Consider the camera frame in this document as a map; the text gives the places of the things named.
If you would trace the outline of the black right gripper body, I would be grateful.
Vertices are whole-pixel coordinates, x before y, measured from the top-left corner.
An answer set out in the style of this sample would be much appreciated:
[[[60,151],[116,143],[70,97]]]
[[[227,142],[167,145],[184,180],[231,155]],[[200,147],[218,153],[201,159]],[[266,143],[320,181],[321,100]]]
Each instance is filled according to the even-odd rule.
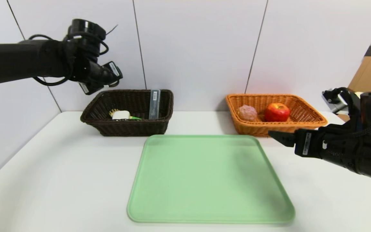
[[[299,129],[295,132],[295,154],[305,158],[317,158],[340,167],[347,166],[344,141],[334,140],[347,132],[343,125],[327,125],[317,130]]]

